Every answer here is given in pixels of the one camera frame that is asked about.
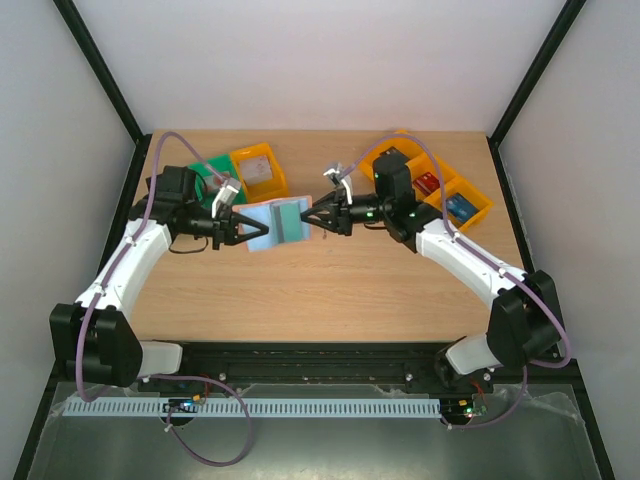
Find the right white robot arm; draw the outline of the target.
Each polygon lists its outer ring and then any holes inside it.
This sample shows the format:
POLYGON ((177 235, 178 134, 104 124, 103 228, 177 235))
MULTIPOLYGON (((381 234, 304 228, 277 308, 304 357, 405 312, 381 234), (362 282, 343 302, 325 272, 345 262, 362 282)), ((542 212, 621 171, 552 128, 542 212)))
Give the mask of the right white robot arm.
POLYGON ((332 192, 301 215, 303 222, 349 236, 356 224, 379 223, 398 243, 445 268, 488 307, 486 333, 447 346, 436 362, 436 379, 455 392, 479 370, 541 365, 541 355, 565 340, 555 284, 545 272, 513 267, 469 240, 436 207, 420 202, 407 157, 395 148, 373 162, 373 193, 355 195, 339 169, 327 177, 332 192))

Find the teal credit card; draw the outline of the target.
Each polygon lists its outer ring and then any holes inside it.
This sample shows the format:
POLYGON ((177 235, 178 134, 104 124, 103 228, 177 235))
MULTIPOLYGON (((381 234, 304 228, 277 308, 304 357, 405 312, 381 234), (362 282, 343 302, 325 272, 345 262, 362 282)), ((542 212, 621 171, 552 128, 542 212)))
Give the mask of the teal credit card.
POLYGON ((272 220, 278 244, 297 243, 310 239, 310 226, 300 218, 307 208, 308 200, 302 197, 281 200, 272 206, 272 220))

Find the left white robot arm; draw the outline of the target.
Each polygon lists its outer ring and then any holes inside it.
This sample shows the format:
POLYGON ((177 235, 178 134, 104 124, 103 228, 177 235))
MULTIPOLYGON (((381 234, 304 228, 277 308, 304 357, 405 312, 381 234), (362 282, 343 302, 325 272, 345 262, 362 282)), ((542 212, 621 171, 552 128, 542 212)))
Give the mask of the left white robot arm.
POLYGON ((85 383, 127 387, 141 377, 177 372, 183 348, 141 341, 129 318, 150 273, 180 235, 213 249, 268 234, 267 225, 233 210, 240 184, 226 180, 210 208, 196 193, 197 176, 168 166, 148 180, 149 192, 130 210, 121 240, 97 278, 71 304, 58 304, 49 322, 57 363, 82 389, 85 383))

